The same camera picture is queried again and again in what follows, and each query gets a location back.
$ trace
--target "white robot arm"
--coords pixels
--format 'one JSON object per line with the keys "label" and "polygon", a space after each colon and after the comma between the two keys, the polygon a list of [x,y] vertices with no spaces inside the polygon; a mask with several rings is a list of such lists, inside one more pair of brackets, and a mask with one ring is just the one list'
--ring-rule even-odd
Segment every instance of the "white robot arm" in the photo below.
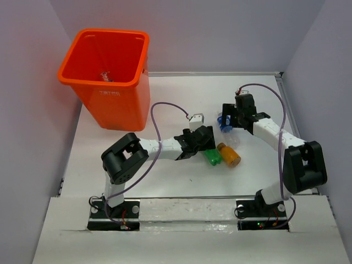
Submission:
{"label": "white robot arm", "polygon": [[[183,134],[162,140],[158,159],[184,160],[198,151],[215,149],[212,126],[203,126],[203,115],[196,114],[190,119],[190,129]],[[112,197],[125,189],[131,179],[146,161],[154,160],[159,150],[158,140],[139,139],[128,133],[108,148],[101,156],[106,175],[104,198],[108,205],[116,207],[123,203],[123,194]]]}
{"label": "white robot arm", "polygon": [[[222,120],[230,116],[230,125],[243,128],[278,151],[280,127],[266,113],[257,113],[251,94],[237,95],[236,105],[223,104]],[[282,131],[283,197],[280,181],[256,193],[257,209],[274,207],[283,199],[326,183],[327,174],[319,143],[306,142]]]}

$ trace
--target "blue object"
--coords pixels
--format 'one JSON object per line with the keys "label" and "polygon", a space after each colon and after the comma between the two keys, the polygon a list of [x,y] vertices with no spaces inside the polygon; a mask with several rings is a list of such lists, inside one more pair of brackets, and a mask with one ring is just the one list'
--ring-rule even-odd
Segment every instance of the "blue object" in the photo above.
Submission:
{"label": "blue object", "polygon": [[230,116],[229,115],[226,116],[226,125],[221,124],[222,123],[222,113],[220,113],[218,115],[217,122],[218,122],[218,126],[219,126],[222,133],[227,133],[232,130],[232,126],[230,126]]}

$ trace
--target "orange plastic bin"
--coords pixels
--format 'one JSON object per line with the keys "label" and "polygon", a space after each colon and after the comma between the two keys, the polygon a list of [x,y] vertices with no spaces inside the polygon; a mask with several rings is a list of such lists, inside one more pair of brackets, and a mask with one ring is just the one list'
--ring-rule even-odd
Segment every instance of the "orange plastic bin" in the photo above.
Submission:
{"label": "orange plastic bin", "polygon": [[58,79],[72,87],[102,128],[143,130],[150,105],[148,45],[141,31],[82,30]]}

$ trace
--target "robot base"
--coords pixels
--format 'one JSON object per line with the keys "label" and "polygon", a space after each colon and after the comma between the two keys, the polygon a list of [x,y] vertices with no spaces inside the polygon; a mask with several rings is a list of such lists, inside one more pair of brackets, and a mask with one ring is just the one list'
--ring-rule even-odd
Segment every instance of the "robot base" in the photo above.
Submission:
{"label": "robot base", "polygon": [[[275,207],[259,211],[254,200],[236,200],[235,215],[240,230],[263,230],[279,226],[287,221],[286,210],[283,202]],[[289,230],[288,224],[278,228]]]}
{"label": "robot base", "polygon": [[139,230],[139,200],[125,200],[122,204],[111,208],[109,207],[109,216],[115,221],[111,222],[106,217],[104,211],[104,199],[92,199],[87,229],[91,231],[136,231]]}

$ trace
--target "gray wall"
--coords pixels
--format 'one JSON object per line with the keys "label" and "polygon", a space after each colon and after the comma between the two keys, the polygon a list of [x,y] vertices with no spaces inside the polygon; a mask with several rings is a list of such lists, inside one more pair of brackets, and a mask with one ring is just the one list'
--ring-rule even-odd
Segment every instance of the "gray wall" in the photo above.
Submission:
{"label": "gray wall", "polygon": [[56,72],[70,45],[47,0],[0,8],[0,263],[32,263],[57,193],[77,99]]}
{"label": "gray wall", "polygon": [[150,71],[282,71],[324,0],[50,0],[71,39],[83,28],[150,34]]}
{"label": "gray wall", "polygon": [[301,136],[324,150],[331,198],[352,260],[352,1],[327,0],[284,75]]}

